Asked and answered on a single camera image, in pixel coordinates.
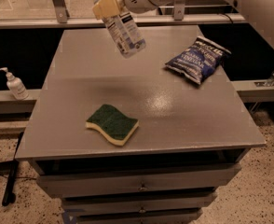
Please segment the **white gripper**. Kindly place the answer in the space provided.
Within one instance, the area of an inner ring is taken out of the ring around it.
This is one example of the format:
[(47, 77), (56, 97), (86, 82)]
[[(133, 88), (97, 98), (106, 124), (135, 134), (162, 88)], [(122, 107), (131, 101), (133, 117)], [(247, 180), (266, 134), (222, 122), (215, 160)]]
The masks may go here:
[(97, 20), (119, 15), (124, 7), (133, 13), (145, 13), (158, 7), (159, 0), (94, 0), (93, 14)]

